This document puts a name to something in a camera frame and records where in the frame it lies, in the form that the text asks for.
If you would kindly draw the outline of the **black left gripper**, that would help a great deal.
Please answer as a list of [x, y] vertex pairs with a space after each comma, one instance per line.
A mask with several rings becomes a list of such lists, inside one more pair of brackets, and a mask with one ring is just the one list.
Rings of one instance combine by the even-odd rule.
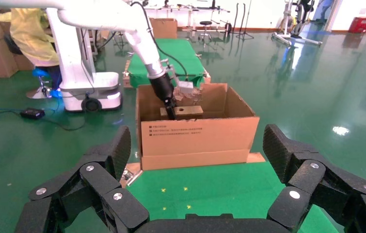
[[170, 120], [175, 120], [175, 107], [174, 100], [174, 86], [171, 82], [170, 76], [165, 73], [164, 75], [150, 79], [151, 86], [156, 96], [166, 105], [166, 113]]

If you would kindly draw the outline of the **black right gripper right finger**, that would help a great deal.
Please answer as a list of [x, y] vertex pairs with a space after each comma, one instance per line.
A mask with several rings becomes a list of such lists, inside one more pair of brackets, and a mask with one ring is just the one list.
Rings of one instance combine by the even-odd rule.
[[366, 180], [333, 165], [313, 146], [264, 129], [263, 151], [279, 181], [309, 195], [347, 233], [366, 233]]

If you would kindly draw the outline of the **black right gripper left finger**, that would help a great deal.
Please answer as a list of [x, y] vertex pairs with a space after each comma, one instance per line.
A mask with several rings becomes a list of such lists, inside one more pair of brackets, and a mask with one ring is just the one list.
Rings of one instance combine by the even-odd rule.
[[131, 152], [129, 128], [87, 150], [68, 171], [35, 187], [16, 225], [18, 233], [62, 233], [92, 208], [111, 233], [133, 233], [148, 210], [120, 184]]

